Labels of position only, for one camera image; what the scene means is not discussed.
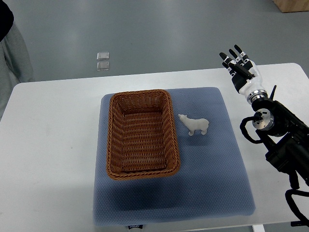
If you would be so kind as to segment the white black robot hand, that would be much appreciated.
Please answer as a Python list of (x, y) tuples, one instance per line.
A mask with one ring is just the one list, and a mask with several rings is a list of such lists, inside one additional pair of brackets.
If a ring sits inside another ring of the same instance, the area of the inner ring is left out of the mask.
[(232, 57), (221, 52), (220, 58), (222, 65), (231, 75), (232, 83), (237, 93), (243, 95), (249, 104), (253, 104), (256, 99), (267, 97), (267, 91), (262, 86), (262, 76), (256, 64), (248, 55), (238, 46), (229, 49)]

